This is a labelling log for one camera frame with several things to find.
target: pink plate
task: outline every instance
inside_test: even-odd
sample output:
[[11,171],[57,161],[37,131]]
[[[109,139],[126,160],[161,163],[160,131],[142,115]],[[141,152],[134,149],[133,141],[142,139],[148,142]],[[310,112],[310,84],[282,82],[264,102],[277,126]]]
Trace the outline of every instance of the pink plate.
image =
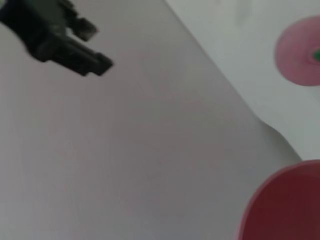
[[301,86],[320,85],[320,16],[303,19],[290,26],[278,41],[276,65],[289,81]]

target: red bowl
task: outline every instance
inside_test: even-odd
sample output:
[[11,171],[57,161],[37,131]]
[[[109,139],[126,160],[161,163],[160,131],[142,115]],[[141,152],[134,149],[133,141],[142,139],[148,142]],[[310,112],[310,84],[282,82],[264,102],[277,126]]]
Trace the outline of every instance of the red bowl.
[[244,214],[238,240],[319,240],[320,160],[271,176]]

